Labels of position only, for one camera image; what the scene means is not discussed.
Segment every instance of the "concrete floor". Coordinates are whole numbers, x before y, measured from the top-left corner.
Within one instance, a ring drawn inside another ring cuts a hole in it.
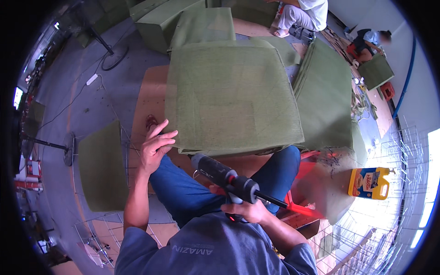
[[[331,19],[329,25],[334,31],[341,31]],[[318,34],[317,37],[327,43],[322,35]],[[130,135],[137,96],[146,69],[167,65],[169,58],[145,47],[131,18],[105,32],[103,38],[113,47],[128,45],[130,49],[127,56],[116,68],[105,72],[98,68],[100,59],[106,53],[101,44],[94,41],[83,49],[75,39],[70,38],[63,51],[46,71],[40,84],[37,101],[46,106],[43,123],[52,120],[77,97],[69,108],[39,131],[37,138],[52,143],[62,143],[66,133],[73,131],[81,139],[116,119],[110,102],[121,125]],[[237,39],[246,38],[237,35]],[[287,40],[290,43],[300,43],[292,36],[287,37]],[[286,68],[287,75],[293,75],[292,81],[299,67]],[[103,76],[103,83],[108,93],[100,89],[100,77],[90,86],[83,88],[95,71]],[[368,150],[374,145],[375,140],[380,139],[376,122],[370,117],[362,120],[360,127]],[[77,245],[81,239],[74,224],[105,214],[94,213],[88,209],[85,198],[81,195],[78,163],[74,163],[72,172],[71,168],[66,167],[62,161],[63,152],[51,147],[39,146],[38,157],[42,162],[44,191],[40,194],[29,192],[32,208],[39,211],[47,229],[55,229],[51,232],[51,238],[63,246],[83,274],[110,274],[107,268],[96,266]],[[164,206],[154,195],[150,197],[150,222],[172,222]]]

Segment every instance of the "white pants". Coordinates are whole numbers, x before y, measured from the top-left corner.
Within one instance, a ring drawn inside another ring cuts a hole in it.
[[[307,12],[293,5],[286,5],[278,21],[278,28],[290,29],[293,24],[300,25],[309,30],[318,31]]]

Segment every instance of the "blue hose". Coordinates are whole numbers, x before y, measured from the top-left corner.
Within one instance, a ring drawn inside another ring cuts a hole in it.
[[[396,110],[394,111],[394,113],[392,114],[392,118],[395,119],[397,117],[397,111],[400,108],[400,105],[402,105],[402,101],[403,101],[403,96],[405,95],[405,93],[407,92],[407,88],[408,88],[408,84],[410,83],[410,78],[411,78],[411,73],[412,73],[412,67],[414,65],[414,57],[415,57],[415,37],[413,37],[413,51],[411,54],[411,61],[410,61],[410,67],[408,68],[408,74],[407,74],[407,79],[405,80],[405,85],[403,85],[403,90],[402,90],[402,94],[400,95],[399,98],[399,103],[397,103],[397,107]]]

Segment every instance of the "window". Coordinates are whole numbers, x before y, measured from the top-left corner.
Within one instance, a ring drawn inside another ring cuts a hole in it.
[[[437,189],[440,180],[440,129],[428,133],[428,182],[426,188],[425,205],[423,206],[422,218],[418,224],[419,230],[416,231],[411,248],[415,248],[423,235],[425,226],[428,224],[429,217],[433,211],[434,201],[436,200]]]
[[[18,105],[20,104],[20,100],[22,99],[23,91],[17,87],[15,88],[15,97],[14,97],[14,107],[18,109]]]

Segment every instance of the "gray t-shirt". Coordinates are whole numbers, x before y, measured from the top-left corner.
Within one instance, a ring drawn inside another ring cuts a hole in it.
[[[129,227],[115,274],[318,274],[308,244],[295,246],[284,260],[272,250],[258,224],[233,223],[223,212],[194,218],[158,249],[145,231]]]

